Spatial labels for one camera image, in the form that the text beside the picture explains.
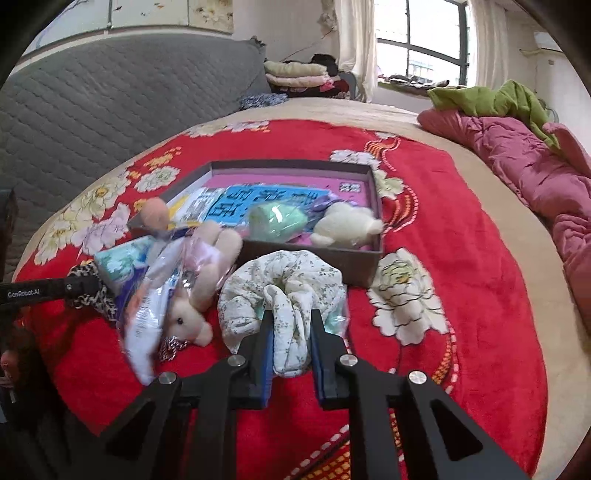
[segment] blue gripper pad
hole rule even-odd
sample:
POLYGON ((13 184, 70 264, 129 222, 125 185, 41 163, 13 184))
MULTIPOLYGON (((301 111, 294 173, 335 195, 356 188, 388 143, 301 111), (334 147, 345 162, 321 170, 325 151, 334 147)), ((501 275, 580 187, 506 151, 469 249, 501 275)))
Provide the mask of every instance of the blue gripper pad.
POLYGON ((318 340, 314 334, 314 330, 310 334, 311 354, 312 354, 312 375, 314 376, 314 392, 316 399, 320 404, 324 401, 324 390, 322 389, 322 367, 320 365, 320 352, 318 350, 318 340))

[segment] dark fabric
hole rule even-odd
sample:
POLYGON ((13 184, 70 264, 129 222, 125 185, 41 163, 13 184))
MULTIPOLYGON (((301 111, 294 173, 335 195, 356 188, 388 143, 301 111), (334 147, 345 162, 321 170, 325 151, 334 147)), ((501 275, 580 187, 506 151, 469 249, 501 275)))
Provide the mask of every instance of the dark fabric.
POLYGON ((324 65, 328 69, 328 74, 331 77, 336 77, 339 74, 336 58, 334 58, 332 55, 328 55, 326 53, 317 53, 312 57, 310 63, 319 63, 320 65, 324 65))
POLYGON ((256 40, 195 34, 106 38, 54 53, 0 90, 0 189, 20 213, 10 277, 35 231, 114 167, 269 93, 256 40))

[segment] red floral blanket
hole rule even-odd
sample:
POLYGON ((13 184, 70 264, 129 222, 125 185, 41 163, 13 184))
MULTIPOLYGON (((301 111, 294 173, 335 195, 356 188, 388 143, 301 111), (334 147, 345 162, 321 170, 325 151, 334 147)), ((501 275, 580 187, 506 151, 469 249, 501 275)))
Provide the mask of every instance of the red floral blanket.
MULTIPOLYGON (((128 239, 128 218, 192 169, 213 160, 306 158, 372 165, 382 196, 385 256, 374 286, 349 289, 352 350, 390 372, 428 372, 515 461, 533 474, 547 388, 519 268, 443 151, 382 132, 313 121, 195 127, 76 199, 48 228, 18 280, 61 277, 128 239)), ((160 367, 181 376, 228 355, 216 338, 160 367)), ((116 332, 93 310, 55 301, 32 308, 53 381, 99 433, 141 391, 116 332)), ((265 411, 241 412, 238 478, 349 479, 348 419, 323 412, 311 374, 276 378, 265 411)), ((400 438, 392 418, 394 438, 400 438)), ((403 462, 402 450, 398 459, 403 462)))

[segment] metal screw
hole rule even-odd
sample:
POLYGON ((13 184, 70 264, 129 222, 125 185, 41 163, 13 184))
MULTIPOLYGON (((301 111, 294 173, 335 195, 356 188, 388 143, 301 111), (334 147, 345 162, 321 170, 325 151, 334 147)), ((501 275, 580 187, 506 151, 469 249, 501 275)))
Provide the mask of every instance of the metal screw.
POLYGON ((158 376, 158 381, 162 383, 162 385, 170 385, 171 383, 174 383, 176 379, 177 374, 174 372, 162 372, 158 376))
POLYGON ((230 367, 241 367, 246 363, 246 358, 242 355, 232 355, 228 357, 228 365, 230 367))
POLYGON ((357 357, 351 355, 350 353, 341 355, 339 358, 339 362, 341 362, 341 364, 343 364, 346 367, 354 367, 355 365, 357 365, 358 361, 359 360, 357 359, 357 357))
POLYGON ((408 374, 408 379, 414 384, 423 385, 427 381, 427 376, 419 370, 414 370, 408 374))

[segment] leopard print strap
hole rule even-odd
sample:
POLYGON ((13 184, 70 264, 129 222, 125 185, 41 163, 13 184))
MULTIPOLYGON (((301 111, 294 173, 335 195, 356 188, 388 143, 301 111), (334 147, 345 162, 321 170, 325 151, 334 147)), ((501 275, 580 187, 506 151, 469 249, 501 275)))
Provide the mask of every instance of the leopard print strap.
POLYGON ((103 317, 110 322, 117 320, 117 307, 111 297, 111 293, 107 286, 99 277, 99 271, 96 268, 94 262, 90 262, 86 265, 77 265, 70 269, 68 277, 87 277, 94 276, 99 279, 100 289, 95 295, 81 295, 80 297, 68 300, 67 304, 75 309, 81 309, 83 307, 93 307, 103 317))

